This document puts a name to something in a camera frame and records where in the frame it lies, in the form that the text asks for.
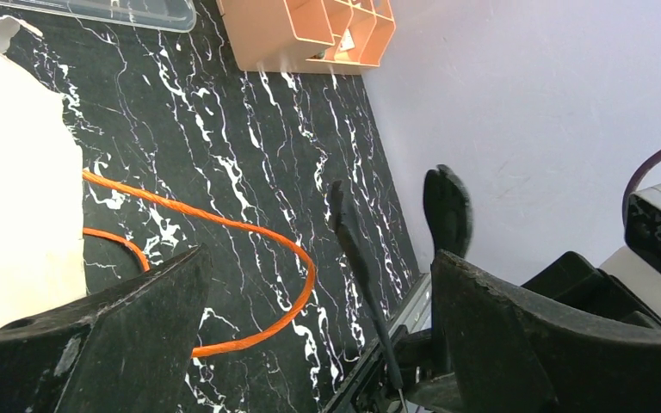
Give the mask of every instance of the orange plastic organizer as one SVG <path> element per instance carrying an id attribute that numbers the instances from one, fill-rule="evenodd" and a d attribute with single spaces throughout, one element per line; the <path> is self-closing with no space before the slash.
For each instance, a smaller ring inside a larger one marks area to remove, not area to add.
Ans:
<path id="1" fill-rule="evenodd" d="M 389 0 L 217 0 L 243 71 L 358 75 L 379 67 Z"/>

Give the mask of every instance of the black plastic part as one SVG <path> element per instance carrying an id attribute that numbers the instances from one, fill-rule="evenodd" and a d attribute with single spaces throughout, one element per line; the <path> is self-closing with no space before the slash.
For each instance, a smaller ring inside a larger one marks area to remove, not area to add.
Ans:
<path id="1" fill-rule="evenodd" d="M 405 376 L 405 389 L 409 383 L 416 383 L 414 379 L 407 379 L 409 375 L 416 378 L 417 374 L 422 377 L 431 377 L 434 365 L 429 356 L 432 354 L 432 330 L 426 329 L 409 334 L 402 338 L 394 347 L 397 355 L 399 368 Z"/>
<path id="2" fill-rule="evenodd" d="M 436 296 L 439 321 L 454 326 L 465 411 L 661 411 L 661 330 L 573 309 L 444 252 L 432 282 L 454 292 Z"/>
<path id="3" fill-rule="evenodd" d="M 638 312 L 661 330 L 661 318 L 615 277 L 594 268 L 575 252 L 566 252 L 522 286 L 589 314 L 642 325 Z"/>
<path id="4" fill-rule="evenodd" d="M 448 166 L 427 171 L 423 207 L 434 252 L 446 250 L 464 258 L 473 239 L 473 209 L 465 184 Z"/>
<path id="5" fill-rule="evenodd" d="M 0 412 L 174 411 L 209 271 L 201 246 L 0 329 Z"/>
<path id="6" fill-rule="evenodd" d="M 391 336 L 392 343 L 406 334 L 406 327 L 400 326 Z M 386 413 L 384 407 L 398 399 L 398 394 L 389 392 L 389 387 L 383 385 L 385 366 L 384 352 L 379 340 L 374 339 L 321 413 Z"/>
<path id="7" fill-rule="evenodd" d="M 419 382 L 419 384 L 405 391 L 404 395 L 409 402 L 423 406 L 427 411 L 435 413 L 469 411 L 465 410 L 457 376 L 454 373 L 447 373 Z"/>
<path id="8" fill-rule="evenodd" d="M 435 376 L 440 376 L 443 374 L 451 373 L 454 370 L 452 354 L 449 352 L 450 344 L 448 340 L 448 336 L 451 334 L 448 329 L 453 327 L 440 322 L 440 320 L 443 319 L 443 316 L 440 314 L 440 312 L 444 310 L 439 306 L 439 304 L 437 304 L 438 298 L 434 294 L 434 287 L 432 288 L 432 329 L 430 330 L 431 351 L 429 353 L 429 357 L 431 358 L 432 374 Z"/>
<path id="9" fill-rule="evenodd" d="M 523 288 L 576 307 L 604 282 L 604 277 L 576 252 L 564 253 Z"/>
<path id="10" fill-rule="evenodd" d="M 368 265 L 361 252 L 361 233 L 355 208 L 351 200 L 344 199 L 340 181 L 333 182 L 328 195 L 330 205 L 330 224 L 336 233 L 338 243 L 349 260 L 351 273 L 356 285 L 361 290 L 361 296 L 368 307 L 369 316 L 374 323 L 376 335 L 379 337 L 381 350 L 384 352 L 389 373 L 389 379 L 394 389 L 401 389 L 404 382 L 399 371 L 393 351 L 393 344 L 386 330 L 386 321 L 381 312 L 379 301 L 371 289 L 371 275 Z"/>

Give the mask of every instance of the purple cable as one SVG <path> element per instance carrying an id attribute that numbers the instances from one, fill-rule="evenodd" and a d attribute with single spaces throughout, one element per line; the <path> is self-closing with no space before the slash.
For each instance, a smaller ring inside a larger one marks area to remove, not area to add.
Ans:
<path id="1" fill-rule="evenodd" d="M 627 186 L 625 187 L 625 193 L 622 195 L 622 224 L 627 222 L 627 197 L 634 191 L 637 190 L 639 183 L 642 182 L 642 179 L 645 178 L 647 172 L 650 172 L 652 168 L 661 163 L 661 150 L 655 152 L 654 155 L 647 158 L 637 170 L 634 171 L 634 174 L 629 179 Z"/>

